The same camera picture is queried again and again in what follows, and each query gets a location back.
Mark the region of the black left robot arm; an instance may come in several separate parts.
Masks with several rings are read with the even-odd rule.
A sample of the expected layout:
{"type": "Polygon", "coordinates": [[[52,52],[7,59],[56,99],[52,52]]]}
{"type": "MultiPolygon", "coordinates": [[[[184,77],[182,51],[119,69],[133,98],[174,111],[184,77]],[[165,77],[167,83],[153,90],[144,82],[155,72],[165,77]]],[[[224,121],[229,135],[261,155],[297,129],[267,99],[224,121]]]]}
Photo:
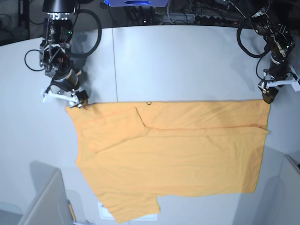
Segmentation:
{"type": "Polygon", "coordinates": [[[272,12],[270,6],[264,6],[251,16],[253,29],[263,36],[267,50],[271,52],[270,66],[263,70],[263,77],[259,77],[258,88],[262,92],[263,100],[271,104],[278,88],[292,85],[299,80],[297,73],[289,62],[289,55],[295,47],[295,41],[285,25],[272,12]]]}

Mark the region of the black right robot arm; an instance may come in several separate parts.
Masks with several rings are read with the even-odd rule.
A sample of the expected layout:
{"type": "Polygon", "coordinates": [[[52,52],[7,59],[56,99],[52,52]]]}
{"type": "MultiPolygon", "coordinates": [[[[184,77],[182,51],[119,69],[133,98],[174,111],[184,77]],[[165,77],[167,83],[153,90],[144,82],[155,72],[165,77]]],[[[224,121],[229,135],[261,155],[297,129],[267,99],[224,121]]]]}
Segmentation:
{"type": "Polygon", "coordinates": [[[39,64],[50,77],[43,100],[65,100],[68,107],[81,108],[88,103],[88,94],[80,89],[79,75],[82,71],[71,60],[71,38],[75,22],[69,16],[76,14],[75,0],[46,0],[43,11],[48,14],[44,21],[42,43],[39,49],[39,64]]]}

